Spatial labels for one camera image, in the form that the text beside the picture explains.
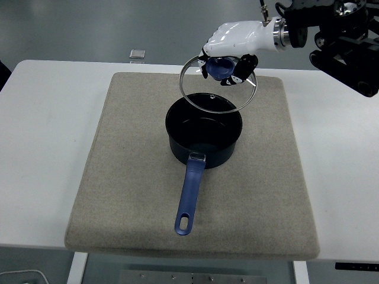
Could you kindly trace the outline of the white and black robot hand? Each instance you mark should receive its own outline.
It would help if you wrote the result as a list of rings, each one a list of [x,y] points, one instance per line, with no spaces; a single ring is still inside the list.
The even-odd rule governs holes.
[[[273,18],[267,25],[262,21],[227,22],[219,26],[203,46],[198,55],[198,65],[206,79],[207,62],[211,58],[237,57],[233,73],[222,79],[222,86],[243,83],[258,65],[256,52],[259,50],[279,51],[285,47],[279,28]]]

